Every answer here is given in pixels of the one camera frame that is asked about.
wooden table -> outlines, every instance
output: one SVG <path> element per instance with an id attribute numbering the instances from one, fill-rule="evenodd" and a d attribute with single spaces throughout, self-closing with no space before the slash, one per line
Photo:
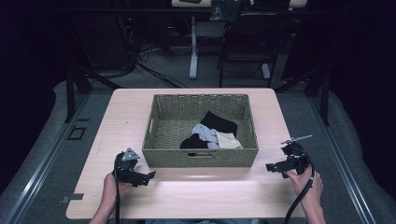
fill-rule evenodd
<path id="1" fill-rule="evenodd" d="M 248 94 L 259 152 L 250 168 L 153 168 L 142 153 L 153 94 Z M 114 91 L 93 142 L 66 215 L 91 218 L 101 200 L 103 179 L 116 155 L 131 147 L 141 156 L 135 170 L 157 171 L 147 186 L 131 188 L 120 205 L 120 217 L 263 218 L 284 217 L 295 199 L 291 183 L 267 163 L 284 161 L 280 143 L 290 139 L 276 95 L 271 89 L 119 89 Z M 303 217 L 299 205 L 294 217 Z"/>

gray floor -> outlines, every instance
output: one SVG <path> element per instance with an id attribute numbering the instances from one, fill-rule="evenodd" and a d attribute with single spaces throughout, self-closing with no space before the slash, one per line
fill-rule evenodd
<path id="1" fill-rule="evenodd" d="M 216 68 L 218 48 L 206 44 L 203 42 L 199 46 L 198 78 L 195 80 L 189 79 L 189 53 L 178 55 L 154 50 L 147 52 L 141 63 L 176 78 L 189 88 L 216 88 L 219 75 Z M 280 55 L 273 88 L 282 84 L 280 74 L 286 58 L 287 46 Z M 241 67 L 230 65 L 230 68 L 230 71 L 236 71 Z M 139 69 L 128 76 L 111 80 L 123 88 L 167 88 L 158 78 Z M 265 81 L 258 79 L 243 81 L 230 79 L 226 80 L 226 84 L 232 87 L 265 84 Z M 74 191 L 112 92 L 109 87 L 94 79 L 90 79 L 90 82 L 93 86 L 90 95 L 76 91 L 77 114 L 69 124 L 64 124 L 65 83 L 54 89 L 57 100 L 48 123 L 25 163 L 1 195 L 1 223 L 88 223 L 88 220 L 69 220 L 64 214 L 68 205 L 67 196 Z M 374 182 L 362 161 L 359 138 L 342 104 L 331 94 L 331 126 L 326 127 L 318 118 L 318 101 L 315 98 L 305 98 L 303 88 L 304 83 L 301 83 L 278 94 L 277 98 L 290 135 L 313 134 L 312 138 L 304 140 L 304 149 L 313 157 L 323 177 L 323 207 L 327 222 L 393 223 L 396 204 Z M 86 130 L 81 140 L 67 140 L 74 126 Z M 282 223 L 283 218 L 270 219 L 268 222 Z M 304 223 L 304 219 L 293 219 L 291 223 Z"/>

black cable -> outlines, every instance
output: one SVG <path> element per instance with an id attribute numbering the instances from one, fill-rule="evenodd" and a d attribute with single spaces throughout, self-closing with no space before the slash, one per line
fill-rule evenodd
<path id="1" fill-rule="evenodd" d="M 311 167 L 312 167 L 312 173 L 311 173 L 311 178 L 308 180 L 308 182 L 306 183 L 304 189 L 301 191 L 301 193 L 297 196 L 297 198 L 294 200 L 293 204 L 291 205 L 291 207 L 289 208 L 288 213 L 286 214 L 285 217 L 285 221 L 283 222 L 284 224 L 289 223 L 291 214 L 293 213 L 294 209 L 297 207 L 298 203 L 301 201 L 301 199 L 305 196 L 305 194 L 309 191 L 309 189 L 312 186 L 312 183 L 314 182 L 314 177 L 315 177 L 315 165 L 314 162 L 312 161 L 312 158 L 306 154 L 306 152 L 304 152 L 303 150 L 299 149 L 299 148 L 293 148 L 293 150 L 297 150 L 300 151 L 302 153 L 304 153 L 306 155 L 306 157 L 309 159 L 310 163 L 311 163 Z"/>
<path id="2" fill-rule="evenodd" d="M 102 77 L 105 77 L 107 79 L 112 79 L 112 78 L 116 78 L 116 77 L 124 77 L 130 73 L 132 73 L 134 71 L 134 66 L 128 66 L 127 68 L 123 69 L 122 71 L 120 71 L 117 74 L 112 74 L 112 75 L 101 75 Z"/>
<path id="3" fill-rule="evenodd" d="M 120 190 L 119 190 L 120 179 L 117 174 L 117 167 L 118 167 L 118 164 L 114 163 L 113 175 L 116 180 L 116 191 L 117 191 L 117 194 L 116 194 L 116 224 L 120 224 L 120 201 L 121 201 L 121 198 L 120 198 Z"/>
<path id="4" fill-rule="evenodd" d="M 168 75 L 165 74 L 161 74 L 159 72 L 156 72 L 148 67 L 146 67 L 145 65 L 136 62 L 136 65 L 139 65 L 142 69 L 146 70 L 147 72 L 149 72 L 150 74 L 154 75 L 155 77 L 159 78 L 161 82 L 163 82 L 165 85 L 172 87 L 172 88 L 188 88 L 186 85 L 184 85 L 183 83 L 181 83 L 180 81 L 176 80 L 173 77 L 169 77 Z"/>

chair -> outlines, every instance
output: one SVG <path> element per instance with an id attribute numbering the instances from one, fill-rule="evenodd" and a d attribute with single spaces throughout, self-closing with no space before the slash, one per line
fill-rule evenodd
<path id="1" fill-rule="evenodd" d="M 236 22 L 227 22 L 218 61 L 219 87 L 222 87 L 224 62 L 229 62 L 257 63 L 257 69 L 261 69 L 265 63 L 271 64 L 267 84 L 269 88 L 280 44 L 289 28 L 289 18 L 274 14 L 242 14 Z"/>

hand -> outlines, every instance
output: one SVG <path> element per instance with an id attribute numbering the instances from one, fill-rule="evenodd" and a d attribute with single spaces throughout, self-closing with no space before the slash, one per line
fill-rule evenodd
<path id="1" fill-rule="evenodd" d="M 106 175 L 104 180 L 102 200 L 99 208 L 91 220 L 91 224 L 107 223 L 116 205 L 117 186 L 116 179 L 112 173 Z M 126 194 L 132 185 L 129 183 L 119 183 L 120 198 Z"/>
<path id="2" fill-rule="evenodd" d="M 297 175 L 292 171 L 285 172 L 293 185 L 294 193 L 299 195 L 306 183 L 308 183 L 312 174 L 312 166 L 308 165 L 305 171 Z M 304 209 L 305 216 L 308 223 L 326 223 L 324 219 L 323 209 L 321 208 L 321 193 L 323 191 L 323 182 L 320 173 L 315 172 L 312 187 L 308 190 L 301 200 L 301 205 Z"/>

